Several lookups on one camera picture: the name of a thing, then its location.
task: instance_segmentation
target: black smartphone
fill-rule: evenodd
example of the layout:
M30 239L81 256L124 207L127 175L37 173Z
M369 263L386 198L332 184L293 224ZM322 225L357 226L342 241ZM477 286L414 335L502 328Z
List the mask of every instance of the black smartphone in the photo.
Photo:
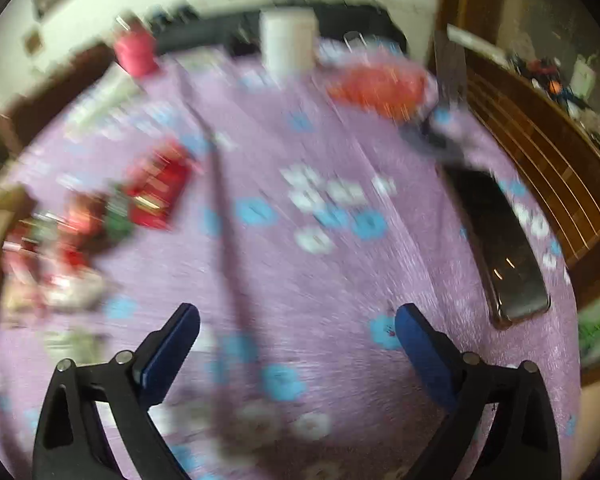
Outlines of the black smartphone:
M442 166L466 227L493 324L508 328L544 314L551 300L525 232L496 180L483 171Z

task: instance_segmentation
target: blue gripper pad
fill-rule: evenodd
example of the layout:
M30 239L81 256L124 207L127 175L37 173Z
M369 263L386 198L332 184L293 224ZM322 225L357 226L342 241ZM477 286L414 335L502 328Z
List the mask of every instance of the blue gripper pad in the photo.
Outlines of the blue gripper pad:
M199 333L198 310L192 304L183 303L162 330L151 334L156 334L161 343L153 349L137 380L141 406L148 409L163 402Z
M448 412L456 407L452 371L442 359L434 341L437 332L413 304L401 306L395 314L395 335L422 380L429 396Z

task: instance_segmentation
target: metal screw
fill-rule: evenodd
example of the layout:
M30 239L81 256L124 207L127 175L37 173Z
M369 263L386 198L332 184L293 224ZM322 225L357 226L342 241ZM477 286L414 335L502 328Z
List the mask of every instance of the metal screw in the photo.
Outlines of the metal screw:
M468 365L475 366L480 364L480 356L478 354L474 354L473 352L465 352L462 354L462 361Z
M69 368L71 368L71 359L62 359L62 361L60 361L56 365L56 369L59 372L64 372L64 371L68 370Z
M131 359L133 359L133 357L134 357L134 353L131 350L123 350L122 352L118 352L116 354L115 359L119 365L125 365L129 361L131 361Z
M525 361L523 367L530 374L534 374L538 371L538 365L532 361Z

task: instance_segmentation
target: pink bottle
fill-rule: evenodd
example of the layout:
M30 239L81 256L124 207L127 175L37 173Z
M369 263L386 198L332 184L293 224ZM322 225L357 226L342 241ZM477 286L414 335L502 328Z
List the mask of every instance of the pink bottle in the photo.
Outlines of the pink bottle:
M120 66L132 77L140 78L158 70L155 38L136 16L119 16L120 33L113 46Z

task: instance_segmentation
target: purple tablecloth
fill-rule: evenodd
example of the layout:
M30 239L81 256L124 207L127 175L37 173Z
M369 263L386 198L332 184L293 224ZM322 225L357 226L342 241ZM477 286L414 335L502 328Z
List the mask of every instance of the purple tablecloth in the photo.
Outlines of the purple tablecloth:
M248 62L187 73L167 61L146 96L79 141L58 118L27 149L8 181L26 183L56 213L67 187L104 189L165 133L196 153L204 173L170 232L138 228L95 261L112 283L97 311L0 327L0 424L31 452L55 364L42 330L84 327L103 336L108 359L188 301L202 334L151 415L193 478L400 478L444 415L392 332L395 309L413 301L462 351L492 364L538 363L566 465L580 395L574 296L559 246L506 154L468 112L439 118L501 183L552 298L544 316L500 332L433 161L392 123L333 105L323 73L283 89L261 76ZM107 432L134 478L120 436Z

